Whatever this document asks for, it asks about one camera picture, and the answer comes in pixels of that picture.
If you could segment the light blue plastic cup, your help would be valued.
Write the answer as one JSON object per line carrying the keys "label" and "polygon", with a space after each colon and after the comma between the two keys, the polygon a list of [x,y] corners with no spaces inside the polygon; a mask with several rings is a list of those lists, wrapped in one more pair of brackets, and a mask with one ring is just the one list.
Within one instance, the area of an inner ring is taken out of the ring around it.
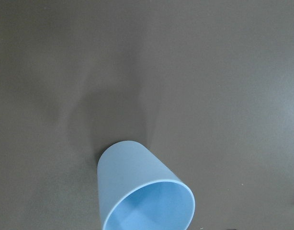
{"label": "light blue plastic cup", "polygon": [[194,216],[190,188],[145,146],[120,141],[97,165],[103,230],[186,230]]}

